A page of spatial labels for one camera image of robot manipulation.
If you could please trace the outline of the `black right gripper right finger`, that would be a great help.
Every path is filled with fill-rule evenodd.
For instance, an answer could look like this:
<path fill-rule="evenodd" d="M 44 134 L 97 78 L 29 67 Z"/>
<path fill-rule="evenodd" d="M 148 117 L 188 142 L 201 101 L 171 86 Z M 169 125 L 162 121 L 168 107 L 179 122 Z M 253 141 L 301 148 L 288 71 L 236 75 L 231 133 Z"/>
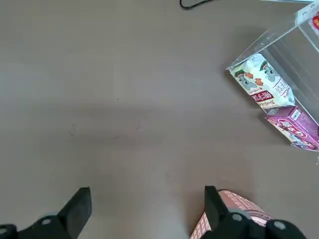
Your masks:
<path fill-rule="evenodd" d="M 229 190 L 205 186 L 200 239 L 304 239 L 292 223 L 272 218 L 250 200 Z"/>

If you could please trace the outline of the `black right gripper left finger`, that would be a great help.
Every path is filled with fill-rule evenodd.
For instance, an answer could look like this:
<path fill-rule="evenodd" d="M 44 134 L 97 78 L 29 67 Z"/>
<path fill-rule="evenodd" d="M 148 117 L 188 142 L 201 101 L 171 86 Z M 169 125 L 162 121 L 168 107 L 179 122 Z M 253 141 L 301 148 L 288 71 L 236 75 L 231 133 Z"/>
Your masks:
<path fill-rule="evenodd" d="M 14 224 L 1 224 L 2 239 L 76 239 L 92 215 L 91 190 L 82 187 L 56 214 L 40 218 L 18 231 Z"/>

